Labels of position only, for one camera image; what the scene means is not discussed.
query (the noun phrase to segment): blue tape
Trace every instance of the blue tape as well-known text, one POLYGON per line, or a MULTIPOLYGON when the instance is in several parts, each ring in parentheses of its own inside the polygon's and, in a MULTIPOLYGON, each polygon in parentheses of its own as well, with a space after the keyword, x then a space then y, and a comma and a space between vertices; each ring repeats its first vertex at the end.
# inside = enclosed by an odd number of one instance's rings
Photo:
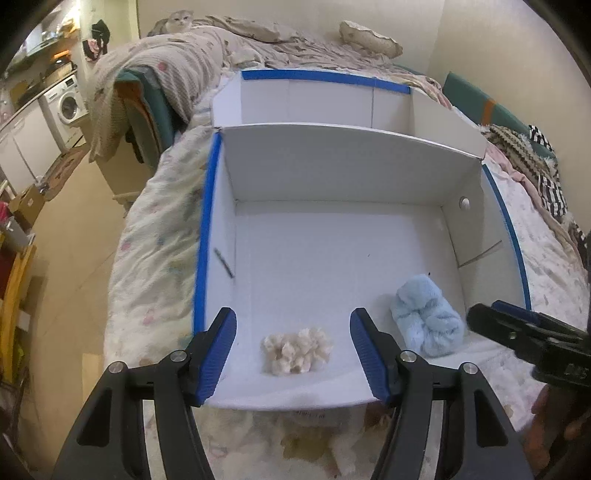
POLYGON ((390 90, 392 92, 410 94, 410 87, 400 83, 388 82, 350 73, 330 72, 328 70, 300 69, 261 69, 243 70, 243 80, 312 80, 315 82, 347 83, 365 87, 390 90))
POLYGON ((511 238, 511 243, 513 243, 513 250, 515 251, 515 256, 517 258, 517 266, 519 267, 519 274, 521 276, 521 285, 523 287, 523 297, 525 303, 525 309, 531 310, 531 297, 530 297, 530 286, 527 283, 527 274, 525 273, 525 264, 523 262, 523 256, 521 255, 521 248, 519 247, 519 242, 517 240, 517 234, 515 233, 515 228, 513 228, 513 223, 511 222, 511 217, 509 216, 509 211, 507 210, 507 206, 503 201, 503 197, 501 196, 501 192, 499 192, 499 188, 496 186, 495 179, 492 177, 491 171, 488 169, 486 165, 482 165, 482 170, 488 179, 488 183, 491 184, 492 191, 495 192, 496 201, 499 203, 501 207, 501 212, 505 219, 505 224, 507 227, 507 231, 509 232, 509 237, 511 238))
POLYGON ((207 296, 207 263, 209 262, 209 236, 212 228, 213 194, 216 186, 216 170, 222 147, 222 134, 215 132, 207 159, 207 173, 203 186, 201 232, 197 252, 197 274, 193 297, 193 334, 205 331, 205 299, 207 296))

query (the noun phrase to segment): cardboard box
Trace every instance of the cardboard box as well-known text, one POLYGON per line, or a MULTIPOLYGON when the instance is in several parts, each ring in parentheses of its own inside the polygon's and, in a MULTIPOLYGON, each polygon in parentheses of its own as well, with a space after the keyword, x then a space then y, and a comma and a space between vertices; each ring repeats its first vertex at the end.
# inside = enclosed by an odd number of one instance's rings
MULTIPOLYGON (((417 274, 429 274, 461 317, 497 299, 530 309, 511 219, 480 164, 486 142, 444 106, 366 77, 244 70, 212 114, 220 130, 203 192, 194 332, 222 307, 234 310, 237 330, 210 406, 370 403, 351 312, 363 307, 399 335, 390 303, 417 274), (310 327, 333 342, 330 361, 270 375, 263 338, 310 327)), ((436 359, 465 361, 478 360, 465 351, 436 359)))
POLYGON ((44 204, 45 197, 39 192, 39 188, 36 185, 31 185, 10 201, 8 209, 22 229, 27 231, 33 227, 44 204))

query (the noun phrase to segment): towel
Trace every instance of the towel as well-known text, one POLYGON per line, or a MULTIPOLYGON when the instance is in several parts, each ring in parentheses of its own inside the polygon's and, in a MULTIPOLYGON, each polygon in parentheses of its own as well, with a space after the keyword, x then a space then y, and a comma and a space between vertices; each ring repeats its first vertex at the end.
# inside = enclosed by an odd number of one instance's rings
POLYGON ((390 308, 409 350, 442 356, 462 344, 465 324, 428 276, 408 280, 396 292, 390 308))

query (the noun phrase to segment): metal screw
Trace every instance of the metal screw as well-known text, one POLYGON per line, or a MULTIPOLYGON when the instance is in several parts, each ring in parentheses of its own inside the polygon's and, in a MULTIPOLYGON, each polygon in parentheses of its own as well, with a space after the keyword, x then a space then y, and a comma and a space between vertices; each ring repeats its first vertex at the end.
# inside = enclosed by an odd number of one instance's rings
POLYGON ((417 360, 417 354, 411 350, 405 350, 400 354, 400 358, 403 362, 411 364, 417 360))
POLYGON ((187 358, 187 352, 184 350, 175 350, 173 353, 170 354, 170 359, 173 362, 182 362, 187 358))
POLYGON ((466 197, 460 198, 460 210, 470 210, 470 200, 466 197))
POLYGON ((464 369, 464 372, 470 375, 474 375, 476 372, 478 372, 478 367, 474 364, 471 364, 470 362, 465 363, 462 368, 464 369))
POLYGON ((113 362, 109 365, 109 372, 111 372, 112 374, 118 374, 123 370, 124 366, 125 364, 123 362, 113 362))

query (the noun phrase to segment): black clamp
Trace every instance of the black clamp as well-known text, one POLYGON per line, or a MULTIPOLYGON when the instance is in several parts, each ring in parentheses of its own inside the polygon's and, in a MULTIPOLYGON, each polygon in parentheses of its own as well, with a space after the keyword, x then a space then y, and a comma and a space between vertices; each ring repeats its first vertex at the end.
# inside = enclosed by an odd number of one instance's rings
POLYGON ((591 348, 587 332, 544 313, 497 300, 468 310, 466 323, 533 364, 532 377, 556 387, 591 391, 591 348))
MULTIPOLYGON (((429 365, 379 332, 365 309, 351 314, 350 331, 374 396, 396 407, 372 480, 419 478, 433 400, 445 402, 436 480, 533 479, 511 422, 476 365, 429 365)), ((109 365, 72 427, 52 479, 149 480, 142 402, 154 400, 167 479, 214 480, 191 408, 213 394, 235 335, 236 316, 224 308, 186 350, 156 365, 109 365)))

